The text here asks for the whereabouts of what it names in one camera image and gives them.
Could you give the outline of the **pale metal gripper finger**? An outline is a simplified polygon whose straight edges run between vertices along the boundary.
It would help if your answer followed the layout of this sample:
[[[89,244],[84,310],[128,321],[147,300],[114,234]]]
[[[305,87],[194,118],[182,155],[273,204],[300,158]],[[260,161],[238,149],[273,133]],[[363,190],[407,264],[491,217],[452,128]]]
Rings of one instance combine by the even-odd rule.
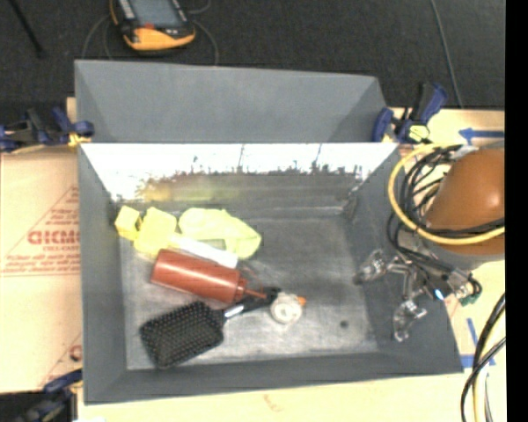
[[[363,285],[386,275],[398,262],[396,254],[389,255],[382,249],[372,251],[357,267],[353,283]]]
[[[428,311],[419,304],[424,296],[421,290],[415,290],[406,296],[392,314],[392,336],[397,342],[404,342],[409,338],[411,326],[428,315]]]

